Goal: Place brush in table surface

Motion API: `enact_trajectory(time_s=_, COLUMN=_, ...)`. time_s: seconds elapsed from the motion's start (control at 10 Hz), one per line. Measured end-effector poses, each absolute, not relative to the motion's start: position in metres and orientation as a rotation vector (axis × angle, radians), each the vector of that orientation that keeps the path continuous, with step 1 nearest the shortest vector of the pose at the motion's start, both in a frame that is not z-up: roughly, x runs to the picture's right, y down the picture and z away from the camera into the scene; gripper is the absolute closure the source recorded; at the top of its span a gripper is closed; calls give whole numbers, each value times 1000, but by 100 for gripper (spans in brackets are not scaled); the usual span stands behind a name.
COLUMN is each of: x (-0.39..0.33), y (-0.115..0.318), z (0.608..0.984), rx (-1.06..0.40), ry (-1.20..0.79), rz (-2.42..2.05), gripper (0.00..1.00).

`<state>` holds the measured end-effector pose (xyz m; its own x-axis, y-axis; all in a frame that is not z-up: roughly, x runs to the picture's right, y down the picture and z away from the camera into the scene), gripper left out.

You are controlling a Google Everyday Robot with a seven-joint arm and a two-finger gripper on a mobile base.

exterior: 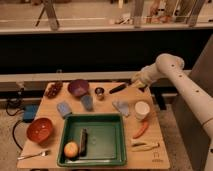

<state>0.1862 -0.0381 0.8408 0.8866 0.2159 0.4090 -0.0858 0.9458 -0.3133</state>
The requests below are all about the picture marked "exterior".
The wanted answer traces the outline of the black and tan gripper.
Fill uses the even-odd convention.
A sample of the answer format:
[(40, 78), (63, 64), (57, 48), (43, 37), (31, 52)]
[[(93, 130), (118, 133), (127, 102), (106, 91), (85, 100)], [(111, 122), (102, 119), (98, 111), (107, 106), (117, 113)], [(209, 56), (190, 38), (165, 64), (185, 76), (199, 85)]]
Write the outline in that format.
[(109, 91), (109, 94), (117, 93), (117, 92), (122, 91), (122, 90), (124, 90), (125, 88), (128, 88), (128, 87), (141, 88), (142, 90), (144, 90), (147, 87), (147, 85), (145, 83), (142, 83), (140, 80), (137, 80), (134, 83), (125, 82), (125, 83), (123, 83), (119, 86), (112, 88)]

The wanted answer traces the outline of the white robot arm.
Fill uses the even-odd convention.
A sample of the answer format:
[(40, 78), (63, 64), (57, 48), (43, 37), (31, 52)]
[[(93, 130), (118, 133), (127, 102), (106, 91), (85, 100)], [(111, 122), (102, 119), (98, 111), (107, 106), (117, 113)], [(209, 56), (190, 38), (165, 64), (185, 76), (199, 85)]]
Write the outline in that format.
[(158, 79), (169, 79), (185, 100), (203, 129), (209, 136), (207, 159), (204, 171), (213, 171), (213, 98), (192, 81), (183, 71), (184, 60), (168, 53), (160, 54), (155, 62), (143, 67), (131, 79), (109, 91), (110, 94), (119, 92), (127, 87), (145, 89)]

